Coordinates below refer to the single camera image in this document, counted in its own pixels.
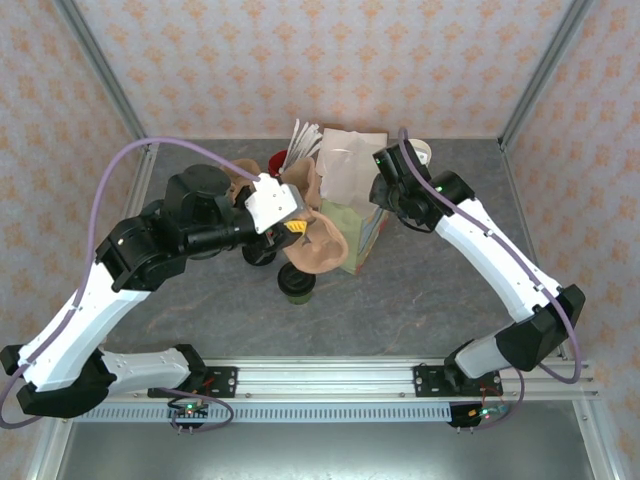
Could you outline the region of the black plastic cup lid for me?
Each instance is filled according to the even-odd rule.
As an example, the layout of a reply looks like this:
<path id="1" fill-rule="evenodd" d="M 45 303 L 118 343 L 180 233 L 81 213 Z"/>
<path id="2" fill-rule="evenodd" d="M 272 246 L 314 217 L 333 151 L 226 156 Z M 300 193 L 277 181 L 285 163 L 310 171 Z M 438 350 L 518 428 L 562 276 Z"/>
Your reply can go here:
<path id="1" fill-rule="evenodd" d="M 303 272 L 288 262 L 279 270 L 277 283 L 286 296 L 301 297 L 313 291 L 316 285 L 316 275 Z"/>

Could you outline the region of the white paper takeout bag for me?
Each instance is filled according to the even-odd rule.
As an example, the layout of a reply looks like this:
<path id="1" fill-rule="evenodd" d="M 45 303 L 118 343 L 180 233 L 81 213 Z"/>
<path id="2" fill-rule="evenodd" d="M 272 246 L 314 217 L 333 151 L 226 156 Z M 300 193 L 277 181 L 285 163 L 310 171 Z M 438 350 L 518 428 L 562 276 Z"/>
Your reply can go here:
<path id="1" fill-rule="evenodd" d="M 321 213 L 346 239 L 348 254 L 341 268 L 352 275 L 360 272 L 388 218 L 386 211 L 369 201 L 379 173 L 373 154 L 385 145 L 355 140 L 323 150 L 318 159 Z"/>

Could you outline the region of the stack of black cup lids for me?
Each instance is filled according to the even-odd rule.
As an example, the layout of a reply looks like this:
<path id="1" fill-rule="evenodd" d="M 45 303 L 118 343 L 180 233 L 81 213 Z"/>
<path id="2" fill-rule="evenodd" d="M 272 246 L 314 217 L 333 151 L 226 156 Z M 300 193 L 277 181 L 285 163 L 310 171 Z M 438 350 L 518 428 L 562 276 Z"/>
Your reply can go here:
<path id="1" fill-rule="evenodd" d="M 241 249 L 243 259 L 246 263 L 254 267 L 262 267 L 272 263 L 277 252 L 263 248 L 257 244 L 245 245 Z"/>

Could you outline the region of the white napkin stack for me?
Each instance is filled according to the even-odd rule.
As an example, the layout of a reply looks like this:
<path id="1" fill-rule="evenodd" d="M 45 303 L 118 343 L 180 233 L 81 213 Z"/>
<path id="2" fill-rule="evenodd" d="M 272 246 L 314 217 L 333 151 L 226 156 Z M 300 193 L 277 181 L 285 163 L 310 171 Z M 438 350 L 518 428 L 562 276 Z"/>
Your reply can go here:
<path id="1" fill-rule="evenodd" d="M 359 151 L 365 148 L 379 150 L 387 145 L 387 133 L 361 133 L 326 128 L 323 132 L 322 147 L 325 150 Z"/>

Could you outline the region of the left circuit board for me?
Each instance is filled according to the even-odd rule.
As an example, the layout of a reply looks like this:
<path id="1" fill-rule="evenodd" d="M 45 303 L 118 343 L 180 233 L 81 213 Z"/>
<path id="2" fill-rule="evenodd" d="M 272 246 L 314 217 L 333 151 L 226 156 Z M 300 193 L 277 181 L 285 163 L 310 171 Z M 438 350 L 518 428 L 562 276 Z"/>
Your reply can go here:
<path id="1" fill-rule="evenodd" d="M 186 397 L 173 398 L 167 403 L 168 418 L 176 430 L 193 432 L 201 428 L 209 415 L 208 405 Z"/>

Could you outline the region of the circuit board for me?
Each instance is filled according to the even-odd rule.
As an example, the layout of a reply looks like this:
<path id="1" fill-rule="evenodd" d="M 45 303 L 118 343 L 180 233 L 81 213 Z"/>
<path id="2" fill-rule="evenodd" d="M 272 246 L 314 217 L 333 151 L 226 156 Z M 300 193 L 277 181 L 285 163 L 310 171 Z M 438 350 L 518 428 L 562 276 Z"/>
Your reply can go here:
<path id="1" fill-rule="evenodd" d="M 167 403 L 168 418 L 176 430 L 193 432 L 201 428 L 209 415 L 208 405 L 186 397 L 173 398 Z"/>
<path id="2" fill-rule="evenodd" d="M 502 418 L 509 412 L 506 403 L 483 404 L 473 402 L 453 402 L 450 404 L 451 420 L 448 425 L 454 429 L 476 429 L 483 423 Z"/>

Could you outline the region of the grey metal panel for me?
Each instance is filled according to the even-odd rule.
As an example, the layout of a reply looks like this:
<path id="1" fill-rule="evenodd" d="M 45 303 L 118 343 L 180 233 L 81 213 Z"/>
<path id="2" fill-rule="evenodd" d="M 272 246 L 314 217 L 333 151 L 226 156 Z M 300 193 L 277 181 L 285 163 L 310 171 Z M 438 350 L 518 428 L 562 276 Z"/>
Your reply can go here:
<path id="1" fill-rule="evenodd" d="M 445 424 L 73 427 L 58 480 L 595 480 L 575 421 L 520 414 L 489 431 Z"/>

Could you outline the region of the right circuit board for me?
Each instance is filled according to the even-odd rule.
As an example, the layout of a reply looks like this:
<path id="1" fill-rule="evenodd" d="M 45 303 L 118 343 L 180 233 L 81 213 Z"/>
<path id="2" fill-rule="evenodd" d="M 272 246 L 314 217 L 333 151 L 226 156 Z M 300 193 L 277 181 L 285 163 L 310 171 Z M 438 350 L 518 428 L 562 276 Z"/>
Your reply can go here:
<path id="1" fill-rule="evenodd" d="M 473 402 L 453 402 L 450 404 L 451 420 L 448 425 L 454 429 L 476 429 L 483 423 L 502 418 L 509 412 L 506 403 L 483 404 Z"/>

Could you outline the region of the aluminium mounting rail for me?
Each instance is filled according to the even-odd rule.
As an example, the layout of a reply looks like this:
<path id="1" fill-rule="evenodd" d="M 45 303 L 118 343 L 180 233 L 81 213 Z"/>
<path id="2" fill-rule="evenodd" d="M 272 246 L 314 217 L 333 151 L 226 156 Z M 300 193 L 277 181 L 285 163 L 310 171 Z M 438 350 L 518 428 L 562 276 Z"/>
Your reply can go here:
<path id="1" fill-rule="evenodd" d="M 413 402 L 413 368 L 440 365 L 441 358 L 410 356 L 363 357 L 229 357 L 209 358 L 208 366 L 238 369 L 235 399 L 242 402 Z M 593 363 L 585 361 L 581 379 L 565 384 L 537 368 L 523 374 L 500 372 L 502 399 L 515 401 L 598 400 L 603 387 L 595 378 Z"/>

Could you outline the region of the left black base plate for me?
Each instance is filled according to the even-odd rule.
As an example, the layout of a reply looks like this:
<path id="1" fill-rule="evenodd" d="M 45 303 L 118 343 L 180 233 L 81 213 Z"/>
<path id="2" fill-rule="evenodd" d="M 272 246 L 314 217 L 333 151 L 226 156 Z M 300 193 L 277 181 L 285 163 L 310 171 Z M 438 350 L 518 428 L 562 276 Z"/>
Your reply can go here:
<path id="1" fill-rule="evenodd" d="M 220 399 L 234 398 L 237 383 L 237 367 L 207 366 L 198 393 Z"/>

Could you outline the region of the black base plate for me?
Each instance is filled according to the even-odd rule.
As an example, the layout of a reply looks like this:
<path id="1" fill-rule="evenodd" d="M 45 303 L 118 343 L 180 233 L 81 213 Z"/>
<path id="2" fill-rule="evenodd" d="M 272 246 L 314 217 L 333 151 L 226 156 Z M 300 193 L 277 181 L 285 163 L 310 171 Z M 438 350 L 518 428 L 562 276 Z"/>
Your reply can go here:
<path id="1" fill-rule="evenodd" d="M 198 393 L 220 399 L 234 398 L 237 383 L 237 367 L 207 366 Z"/>
<path id="2" fill-rule="evenodd" d="M 413 385 L 418 398 L 448 397 L 451 385 L 446 380 L 443 366 L 419 364 L 413 367 Z"/>

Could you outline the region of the aluminium frame post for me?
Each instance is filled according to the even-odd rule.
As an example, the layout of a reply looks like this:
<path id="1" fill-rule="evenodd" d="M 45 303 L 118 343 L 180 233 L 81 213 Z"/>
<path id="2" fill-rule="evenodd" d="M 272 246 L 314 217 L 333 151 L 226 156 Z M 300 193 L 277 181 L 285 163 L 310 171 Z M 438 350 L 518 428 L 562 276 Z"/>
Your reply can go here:
<path id="1" fill-rule="evenodd" d="M 509 117 L 502 134 L 497 138 L 502 152 L 506 152 L 523 127 L 560 60 L 581 27 L 594 0 L 571 0 L 558 28 L 542 55 L 533 75 Z"/>
<path id="2" fill-rule="evenodd" d="M 135 139 L 146 137 L 146 131 L 138 115 L 76 0 L 52 0 L 52 2 L 75 36 L 85 58 L 97 75 L 107 97 L 111 100 L 121 120 L 124 122 L 127 131 Z"/>

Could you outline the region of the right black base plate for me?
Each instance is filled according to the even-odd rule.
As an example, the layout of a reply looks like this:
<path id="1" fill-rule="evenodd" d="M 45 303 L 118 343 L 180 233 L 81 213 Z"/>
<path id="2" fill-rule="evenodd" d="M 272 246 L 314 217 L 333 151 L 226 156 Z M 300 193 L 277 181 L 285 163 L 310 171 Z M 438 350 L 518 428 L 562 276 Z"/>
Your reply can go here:
<path id="1" fill-rule="evenodd" d="M 451 385 L 446 380 L 443 366 L 419 364 L 413 367 L 413 385 L 418 398 L 448 397 Z"/>

